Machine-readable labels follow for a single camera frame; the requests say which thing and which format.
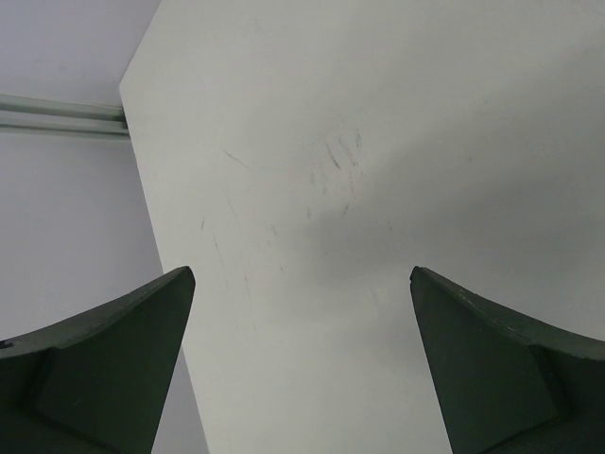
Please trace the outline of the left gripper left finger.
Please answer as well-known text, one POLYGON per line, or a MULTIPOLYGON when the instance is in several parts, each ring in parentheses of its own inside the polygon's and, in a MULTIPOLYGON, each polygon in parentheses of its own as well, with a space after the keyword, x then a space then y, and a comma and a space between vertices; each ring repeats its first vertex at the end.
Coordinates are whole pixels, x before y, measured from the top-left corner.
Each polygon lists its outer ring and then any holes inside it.
POLYGON ((180 267, 2 340, 2 452, 150 452, 194 292, 193 272, 180 267))

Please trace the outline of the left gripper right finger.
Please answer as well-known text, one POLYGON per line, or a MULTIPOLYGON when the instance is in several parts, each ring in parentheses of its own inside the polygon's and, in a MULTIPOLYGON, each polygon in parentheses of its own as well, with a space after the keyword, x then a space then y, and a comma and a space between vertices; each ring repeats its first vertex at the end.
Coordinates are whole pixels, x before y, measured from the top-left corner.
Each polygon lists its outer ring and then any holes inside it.
POLYGON ((601 453, 604 343, 410 275, 423 349, 455 453, 601 453))

